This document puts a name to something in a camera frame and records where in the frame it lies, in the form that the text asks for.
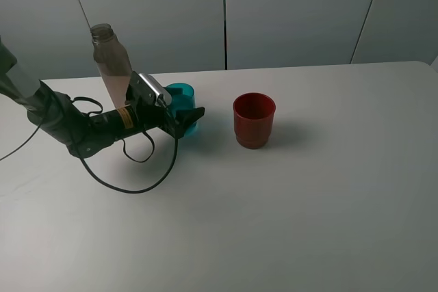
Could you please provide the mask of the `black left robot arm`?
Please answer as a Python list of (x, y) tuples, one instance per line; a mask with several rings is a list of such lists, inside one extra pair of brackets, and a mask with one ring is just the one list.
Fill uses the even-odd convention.
[(85, 114), (75, 106), (78, 98), (28, 76), (5, 45), (1, 46), (1, 94), (23, 106), (31, 123), (76, 158), (89, 158), (114, 142), (154, 128), (182, 138), (205, 114), (204, 107), (183, 103), (181, 88), (164, 87), (153, 76), (136, 72), (127, 88), (126, 106)]

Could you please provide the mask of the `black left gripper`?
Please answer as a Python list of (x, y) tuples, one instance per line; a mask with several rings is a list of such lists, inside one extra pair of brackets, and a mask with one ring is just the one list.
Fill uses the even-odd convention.
[[(132, 72), (126, 92), (125, 104), (130, 105), (138, 121), (146, 129), (160, 128), (172, 137), (177, 137), (180, 131), (191, 130), (205, 115), (204, 107), (176, 110), (175, 119), (162, 99), (156, 99), (155, 94), (140, 79), (139, 73)], [(171, 96), (183, 94), (183, 88), (165, 87)]]

